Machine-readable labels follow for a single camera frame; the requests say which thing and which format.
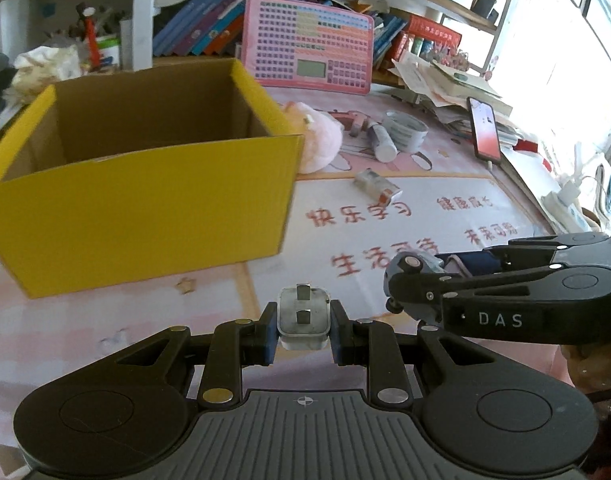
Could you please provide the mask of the grey round object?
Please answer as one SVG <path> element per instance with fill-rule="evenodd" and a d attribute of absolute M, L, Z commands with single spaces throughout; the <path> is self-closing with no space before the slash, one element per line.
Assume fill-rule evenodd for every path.
<path fill-rule="evenodd" d="M 386 308 L 406 313 L 417 322 L 442 325 L 442 295 L 453 275 L 444 261 L 428 252 L 398 252 L 383 276 Z"/>

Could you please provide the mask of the white power plug adapter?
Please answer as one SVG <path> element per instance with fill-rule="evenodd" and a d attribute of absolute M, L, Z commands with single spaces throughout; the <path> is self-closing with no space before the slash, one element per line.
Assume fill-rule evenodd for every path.
<path fill-rule="evenodd" d="M 330 296 L 322 288 L 297 284 L 278 296 L 278 333 L 288 351 L 319 351 L 331 327 Z"/>

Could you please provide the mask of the small clear red case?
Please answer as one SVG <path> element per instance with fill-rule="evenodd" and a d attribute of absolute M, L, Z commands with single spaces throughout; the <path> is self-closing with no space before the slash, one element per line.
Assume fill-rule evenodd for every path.
<path fill-rule="evenodd" d="M 353 183 L 380 206 L 389 206 L 402 194 L 401 188 L 393 182 L 367 168 L 354 176 Z"/>

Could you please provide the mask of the grey tape roll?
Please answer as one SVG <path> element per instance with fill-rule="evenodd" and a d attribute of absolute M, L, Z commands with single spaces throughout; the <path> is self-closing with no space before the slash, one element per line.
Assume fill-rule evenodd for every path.
<path fill-rule="evenodd" d="M 428 127 L 416 117 L 388 110 L 381 123 L 399 151 L 417 153 L 423 145 Z"/>

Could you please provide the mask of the pink printed desk mat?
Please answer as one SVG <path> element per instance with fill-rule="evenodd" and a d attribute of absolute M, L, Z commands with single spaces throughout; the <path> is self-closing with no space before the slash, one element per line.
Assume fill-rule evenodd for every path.
<path fill-rule="evenodd" d="M 209 333 L 256 318 L 299 283 L 326 290 L 353 318 L 372 318 L 385 313 L 383 272 L 398 252 L 469 252 L 544 233 L 470 145 L 432 128 L 421 150 L 425 165 L 350 153 L 326 174 L 296 176 L 273 256 L 40 298 L 0 261 L 0 445 L 15 445 L 14 414 L 30 392 L 170 326 Z M 353 183 L 367 168 L 401 196 L 375 204 Z"/>

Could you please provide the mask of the red smartphone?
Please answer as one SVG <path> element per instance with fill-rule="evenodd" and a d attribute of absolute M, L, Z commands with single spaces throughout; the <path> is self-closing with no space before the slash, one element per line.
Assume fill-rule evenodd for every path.
<path fill-rule="evenodd" d="M 502 162 L 502 152 L 499 147 L 499 133 L 497 133 L 493 107 L 471 96 L 467 98 L 467 105 L 476 156 L 491 164 L 499 165 Z"/>

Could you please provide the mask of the stack of papers books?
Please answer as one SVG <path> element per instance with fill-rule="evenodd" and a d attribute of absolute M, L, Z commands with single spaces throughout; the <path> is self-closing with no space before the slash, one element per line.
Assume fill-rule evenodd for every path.
<path fill-rule="evenodd" d="M 514 143 L 517 143 L 518 139 L 526 139 L 525 133 L 521 133 L 511 121 L 513 107 L 506 104 L 499 93 L 478 76 L 436 62 L 428 63 L 415 55 L 409 55 L 403 61 L 394 61 L 389 72 L 401 79 L 407 90 L 431 103 L 434 110 L 452 110 L 455 107 L 467 110 L 468 98 L 486 102 L 494 110 L 506 143 L 509 143 L 511 138 Z"/>

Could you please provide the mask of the pink plush toy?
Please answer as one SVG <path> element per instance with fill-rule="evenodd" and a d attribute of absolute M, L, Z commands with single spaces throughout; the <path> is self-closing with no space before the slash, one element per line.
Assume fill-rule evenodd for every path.
<path fill-rule="evenodd" d="M 286 103 L 283 112 L 296 133 L 304 137 L 299 174 L 314 174 L 328 166 L 342 146 L 343 125 L 302 102 Z"/>

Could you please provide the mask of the yellow cardboard box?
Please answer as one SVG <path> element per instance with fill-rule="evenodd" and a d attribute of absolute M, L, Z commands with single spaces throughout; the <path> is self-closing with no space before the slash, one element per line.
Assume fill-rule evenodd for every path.
<path fill-rule="evenodd" d="M 273 256 L 301 148 L 235 60 L 53 84 L 0 141 L 0 261 L 40 298 Z"/>

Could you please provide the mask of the red book box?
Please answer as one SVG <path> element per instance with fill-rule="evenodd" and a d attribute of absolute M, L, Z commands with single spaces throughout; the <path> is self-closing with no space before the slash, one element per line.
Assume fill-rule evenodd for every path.
<path fill-rule="evenodd" d="M 411 41 L 411 52 L 419 56 L 432 49 L 456 54 L 462 40 L 459 32 L 418 14 L 411 14 L 404 20 L 401 32 Z"/>

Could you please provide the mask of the pink keyboard learning toy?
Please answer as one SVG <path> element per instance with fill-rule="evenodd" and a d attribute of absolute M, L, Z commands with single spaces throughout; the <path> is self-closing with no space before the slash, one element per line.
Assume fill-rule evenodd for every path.
<path fill-rule="evenodd" d="M 259 84 L 364 94 L 371 90 L 374 20 L 301 0 L 247 0 L 243 66 Z"/>

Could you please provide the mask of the row of blue books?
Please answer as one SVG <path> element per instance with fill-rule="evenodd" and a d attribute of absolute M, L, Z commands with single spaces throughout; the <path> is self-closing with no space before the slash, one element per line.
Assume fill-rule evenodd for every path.
<path fill-rule="evenodd" d="M 217 50 L 216 41 L 243 21 L 246 0 L 187 0 L 156 18 L 153 56 L 186 56 Z"/>

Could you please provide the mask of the crumpled white plastic bag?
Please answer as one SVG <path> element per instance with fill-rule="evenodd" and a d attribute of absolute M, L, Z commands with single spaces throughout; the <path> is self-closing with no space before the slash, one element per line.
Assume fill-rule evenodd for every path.
<path fill-rule="evenodd" d="M 31 103 L 51 84 L 82 76 L 76 46 L 37 47 L 18 55 L 13 66 L 15 75 L 6 94 L 13 101 L 24 104 Z"/>

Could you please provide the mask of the red white pen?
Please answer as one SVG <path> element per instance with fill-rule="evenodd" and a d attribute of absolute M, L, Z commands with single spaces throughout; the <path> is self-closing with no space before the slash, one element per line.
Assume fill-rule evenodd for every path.
<path fill-rule="evenodd" d="M 91 70 L 98 70 L 100 68 L 100 49 L 96 40 L 96 28 L 94 23 L 95 9 L 92 6 L 87 6 L 83 9 L 83 21 L 85 25 L 85 37 L 88 40 L 90 50 L 90 63 Z"/>

